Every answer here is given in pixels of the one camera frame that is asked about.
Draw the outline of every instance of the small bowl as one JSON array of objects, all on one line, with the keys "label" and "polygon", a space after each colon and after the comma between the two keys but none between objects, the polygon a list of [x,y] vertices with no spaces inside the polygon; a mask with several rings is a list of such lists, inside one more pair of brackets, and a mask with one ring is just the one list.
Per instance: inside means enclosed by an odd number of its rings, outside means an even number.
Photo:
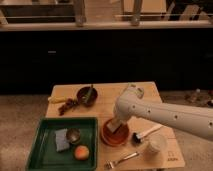
[{"label": "small bowl", "polygon": [[129,137],[129,127],[127,124],[121,125],[118,130],[116,130],[115,133],[112,133],[108,127],[107,124],[111,121],[112,119],[107,120],[103,127],[101,128],[101,138],[102,140],[107,144],[112,147],[117,147],[120,145],[126,144],[128,137]]},{"label": "small bowl", "polygon": [[78,93],[77,93],[77,99],[79,104],[82,104],[86,107],[90,107],[92,105],[94,105],[97,97],[98,97],[98,92],[95,88],[92,89],[92,94],[90,96],[90,98],[88,99],[88,102],[85,103],[85,96],[87,95],[88,91],[89,91],[90,87],[83,87],[81,88]]},{"label": "small bowl", "polygon": [[66,133],[67,141],[71,144],[78,144],[81,139],[81,133],[79,129],[70,128]]}]

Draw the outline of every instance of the green tray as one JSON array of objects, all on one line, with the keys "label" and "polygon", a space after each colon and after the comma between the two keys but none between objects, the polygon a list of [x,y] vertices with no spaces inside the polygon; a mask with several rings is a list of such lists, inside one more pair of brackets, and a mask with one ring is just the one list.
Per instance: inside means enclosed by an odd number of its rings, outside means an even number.
[{"label": "green tray", "polygon": [[[55,131],[77,128],[81,132],[80,144],[89,148],[85,161],[74,158],[75,145],[69,150],[56,152]],[[97,167],[98,121],[97,118],[42,119],[28,158],[26,171],[92,171]]]}]

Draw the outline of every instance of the wooden table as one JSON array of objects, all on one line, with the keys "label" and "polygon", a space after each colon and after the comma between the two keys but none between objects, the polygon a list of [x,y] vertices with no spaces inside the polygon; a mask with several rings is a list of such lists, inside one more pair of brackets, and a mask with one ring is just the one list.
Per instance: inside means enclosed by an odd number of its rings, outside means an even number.
[{"label": "wooden table", "polygon": [[[150,101],[161,102],[158,90],[154,82],[137,82],[135,83],[144,88],[144,99]],[[75,110],[70,110],[63,116],[59,116],[58,108],[61,103],[49,104],[46,117],[97,117],[99,130],[103,123],[109,118],[113,117],[113,107],[116,98],[121,94],[127,83],[115,83],[115,84],[94,84],[94,87],[98,91],[98,99],[95,105],[91,108],[85,108],[78,106]],[[84,86],[88,85],[56,85],[52,91],[52,97],[71,97],[76,96],[77,91]],[[133,132],[141,132],[149,129],[154,125],[154,122],[132,117],[128,122],[131,134]],[[161,153],[150,158],[146,155],[141,155],[137,158],[128,160],[121,165],[117,166],[114,170],[138,170],[138,169],[156,169],[156,168],[176,168],[184,167],[185,162],[175,138],[174,132],[169,127],[163,127],[156,133],[162,134],[167,138],[167,149]],[[117,160],[129,153],[140,151],[145,149],[145,145],[135,147],[132,145],[131,136],[127,144],[120,147],[110,147],[105,145],[99,136],[98,147],[98,164],[97,171],[103,171],[103,165],[111,160]]]}]

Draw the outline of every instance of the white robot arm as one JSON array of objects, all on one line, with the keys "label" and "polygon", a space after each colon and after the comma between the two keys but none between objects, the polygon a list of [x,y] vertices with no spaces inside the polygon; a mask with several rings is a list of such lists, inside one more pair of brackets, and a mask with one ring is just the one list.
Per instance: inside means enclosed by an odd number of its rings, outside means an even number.
[{"label": "white robot arm", "polygon": [[117,98],[115,118],[107,125],[112,132],[120,123],[126,123],[132,116],[136,116],[213,141],[212,109],[149,102],[142,100],[142,96],[142,89],[130,84]]}]

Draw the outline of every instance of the stone floor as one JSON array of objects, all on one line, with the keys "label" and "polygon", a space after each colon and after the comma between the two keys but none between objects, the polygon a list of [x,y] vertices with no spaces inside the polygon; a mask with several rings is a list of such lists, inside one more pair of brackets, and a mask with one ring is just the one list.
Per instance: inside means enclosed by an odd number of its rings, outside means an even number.
[{"label": "stone floor", "polygon": [[[210,96],[201,91],[199,101],[189,103],[191,91],[160,92],[164,102],[206,106]],[[49,95],[0,95],[0,171],[23,171]],[[171,171],[212,171],[213,142],[175,130],[186,166]]]}]

